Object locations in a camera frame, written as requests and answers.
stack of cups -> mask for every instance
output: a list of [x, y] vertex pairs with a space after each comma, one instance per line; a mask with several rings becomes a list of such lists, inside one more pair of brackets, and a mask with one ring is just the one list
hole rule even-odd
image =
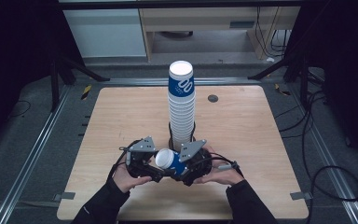
[[172, 63], [168, 82], [168, 102], [172, 144], [176, 151], [180, 151], [183, 143], [191, 141], [195, 99], [193, 66], [185, 61]]

person's arm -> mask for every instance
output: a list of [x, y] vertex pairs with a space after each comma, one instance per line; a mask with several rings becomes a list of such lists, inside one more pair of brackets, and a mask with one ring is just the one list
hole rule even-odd
[[234, 223], [278, 223], [245, 179], [227, 188], [226, 194]]
[[83, 205], [72, 223], [114, 223], [120, 207], [129, 197], [130, 192], [123, 193], [111, 178]]
[[150, 176], [133, 178], [130, 176], [122, 157], [113, 178], [104, 184], [77, 213], [72, 224], [115, 223], [120, 207], [130, 197], [130, 189], [152, 180]]
[[[215, 156], [213, 148], [207, 146], [205, 149], [212, 153], [212, 156]], [[216, 182], [230, 185], [231, 187], [227, 188], [226, 194], [236, 224], [278, 223], [242, 175], [234, 169], [224, 171], [217, 169], [219, 165], [224, 164], [224, 161], [213, 160], [211, 172], [195, 179], [194, 184]]]

blue paper cup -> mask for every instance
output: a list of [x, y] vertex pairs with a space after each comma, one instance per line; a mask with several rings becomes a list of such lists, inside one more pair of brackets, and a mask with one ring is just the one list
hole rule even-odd
[[168, 148], [163, 148], [156, 155], [156, 166], [161, 169], [173, 169], [176, 176], [186, 168], [184, 163], [179, 162], [179, 153]]
[[194, 98], [194, 77], [191, 63], [177, 61], [171, 64], [168, 92], [170, 99], [176, 103], [188, 102]]

black sleeve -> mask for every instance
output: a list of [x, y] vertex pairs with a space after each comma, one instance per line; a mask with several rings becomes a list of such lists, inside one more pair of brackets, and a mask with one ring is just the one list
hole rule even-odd
[[130, 193], [123, 193], [110, 178], [77, 213], [72, 224], [115, 223], [120, 207], [128, 200]]
[[226, 190], [236, 224], [278, 223], [246, 180]]

gray carpet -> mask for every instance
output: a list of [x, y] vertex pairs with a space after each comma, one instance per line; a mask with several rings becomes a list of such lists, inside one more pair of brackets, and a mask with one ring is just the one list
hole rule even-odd
[[[264, 65], [195, 65], [196, 77], [217, 77], [225, 74], [226, 77], [251, 76], [264, 69]], [[165, 66], [120, 66], [91, 67], [98, 74], [106, 77], [166, 77]], [[265, 90], [271, 110], [275, 116], [296, 106], [295, 97], [283, 95], [274, 88], [279, 83], [282, 91], [290, 91], [283, 82], [284, 68], [276, 71], [271, 77], [265, 77], [259, 84]], [[82, 124], [88, 122], [98, 92], [105, 87], [88, 77], [76, 73], [77, 82], [70, 90], [68, 101], [44, 147], [32, 175], [20, 197], [20, 201], [51, 202], [54, 194], [64, 191], [69, 178], [76, 153], [81, 144], [81, 134], [86, 131]], [[92, 84], [86, 100], [80, 100], [84, 88]], [[51, 105], [49, 79], [44, 78], [28, 85], [21, 93], [21, 100], [31, 103], [25, 114], [10, 118], [6, 127], [0, 132], [0, 202], [5, 198], [11, 185], [15, 181], [27, 155], [32, 148], [39, 132], [48, 117]], [[18, 103], [13, 114], [25, 111], [26, 103]], [[356, 174], [358, 177], [358, 150], [345, 145], [345, 135], [339, 129], [335, 117], [329, 106], [323, 101], [315, 103], [312, 115], [315, 126], [324, 137], [337, 163]], [[302, 118], [299, 108], [276, 118], [280, 129], [289, 127]], [[282, 137], [301, 134], [302, 126], [282, 133]], [[301, 160], [300, 137], [283, 138], [290, 161], [294, 167], [299, 185], [303, 191], [310, 190], [304, 166]], [[323, 166], [322, 160], [315, 149], [315, 145], [307, 134], [306, 155], [310, 172], [313, 174]], [[328, 175], [321, 175], [318, 184], [334, 191]], [[19, 204], [13, 211], [9, 223], [64, 223], [56, 217], [57, 208], [30, 207]], [[304, 220], [280, 220], [280, 223], [305, 223]], [[314, 193], [314, 209], [311, 223], [351, 223], [342, 202], [326, 197], [318, 190]]]
[[[112, 65], [88, 68], [99, 75], [112, 78], [167, 77], [168, 65], [175, 60], [188, 60], [194, 64], [195, 77], [248, 77], [256, 75], [271, 63], [258, 61], [251, 51], [249, 38], [244, 31], [238, 32], [194, 32], [186, 37], [178, 34], [157, 34], [153, 49], [153, 57], [149, 63], [111, 63]], [[258, 84], [263, 87], [274, 116], [280, 115], [297, 106], [295, 93], [298, 84], [286, 84], [282, 80], [285, 68], [265, 77]], [[56, 193], [64, 191], [76, 154], [82, 141], [82, 133], [87, 129], [83, 124], [88, 122], [87, 116], [98, 97], [98, 92], [106, 85], [75, 71], [76, 84], [72, 86], [68, 100], [49, 136], [48, 141], [38, 158], [37, 164], [21, 194], [21, 202], [52, 202]], [[291, 95], [277, 92], [274, 84], [279, 83], [282, 91], [291, 91]], [[91, 84], [92, 88], [86, 100], [80, 97], [84, 88]], [[320, 87], [310, 84], [310, 91], [316, 92]], [[51, 108], [49, 78], [43, 78], [26, 86], [13, 109], [11, 117], [0, 130], [0, 203], [5, 199], [26, 161], [38, 135], [48, 119]], [[279, 129], [287, 128], [302, 118], [299, 108], [276, 118]], [[329, 105], [323, 100], [317, 101], [312, 109], [314, 126], [323, 136], [325, 144], [338, 165], [350, 170], [358, 178], [358, 149], [347, 147], [345, 134], [337, 124]], [[303, 161], [301, 160], [301, 138], [290, 137], [300, 135], [302, 125], [281, 133], [290, 162], [293, 165], [298, 183], [303, 191], [310, 190]], [[316, 146], [306, 135], [305, 151], [310, 172], [314, 174], [324, 164]], [[349, 179], [353, 191], [356, 185]], [[318, 177], [318, 185], [329, 192], [336, 193], [328, 174]], [[8, 223], [67, 223], [57, 219], [57, 208], [32, 207], [18, 203]], [[305, 220], [279, 220], [284, 224], [305, 223]], [[342, 201], [331, 199], [320, 191], [314, 192], [314, 206], [311, 223], [352, 223]]]

